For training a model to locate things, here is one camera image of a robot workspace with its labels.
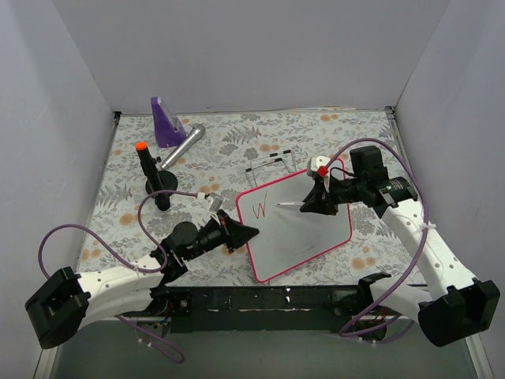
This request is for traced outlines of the white red whiteboard marker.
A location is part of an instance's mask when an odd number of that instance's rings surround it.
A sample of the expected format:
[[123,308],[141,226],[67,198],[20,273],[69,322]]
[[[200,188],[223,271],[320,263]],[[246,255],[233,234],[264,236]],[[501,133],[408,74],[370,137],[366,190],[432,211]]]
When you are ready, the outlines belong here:
[[303,202],[279,202],[277,203],[278,206],[282,207],[301,207],[304,205]]

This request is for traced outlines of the pink framed whiteboard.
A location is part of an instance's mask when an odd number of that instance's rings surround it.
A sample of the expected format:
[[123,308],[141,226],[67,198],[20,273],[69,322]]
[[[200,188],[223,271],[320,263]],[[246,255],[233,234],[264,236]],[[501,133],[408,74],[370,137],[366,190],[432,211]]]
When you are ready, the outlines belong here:
[[281,205],[302,201],[312,188],[313,180],[301,170],[237,196],[239,220],[260,231],[246,245],[256,281],[267,282],[351,240],[348,205],[340,205],[334,216]]

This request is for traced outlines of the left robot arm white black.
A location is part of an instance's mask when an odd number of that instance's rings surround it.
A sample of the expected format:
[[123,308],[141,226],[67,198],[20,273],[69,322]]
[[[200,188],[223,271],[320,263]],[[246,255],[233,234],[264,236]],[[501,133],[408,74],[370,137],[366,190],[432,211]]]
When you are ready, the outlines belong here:
[[79,329],[123,313],[162,314],[168,297],[160,290],[188,271],[187,261],[221,245],[234,251],[259,233],[220,210],[203,227],[177,224],[159,248],[133,263],[84,273],[59,269],[25,304],[39,345],[57,347]]

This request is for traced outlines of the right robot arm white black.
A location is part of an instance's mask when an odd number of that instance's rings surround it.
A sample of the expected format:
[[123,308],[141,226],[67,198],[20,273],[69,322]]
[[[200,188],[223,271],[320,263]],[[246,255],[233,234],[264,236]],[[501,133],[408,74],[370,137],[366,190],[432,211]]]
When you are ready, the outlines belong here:
[[417,268],[427,290],[407,285],[409,272],[394,278],[378,272],[359,280],[355,295],[357,315],[345,324],[340,336],[370,338],[375,326],[358,328],[361,317],[382,307],[418,324],[435,346],[487,330],[499,301],[493,281],[481,281],[451,251],[428,220],[428,208],[413,181],[390,178],[376,146],[350,151],[352,171],[345,179],[331,174],[331,159],[314,157],[307,174],[314,185],[301,203],[301,212],[334,216],[340,205],[362,203],[371,208],[399,239],[412,258],[409,270]]

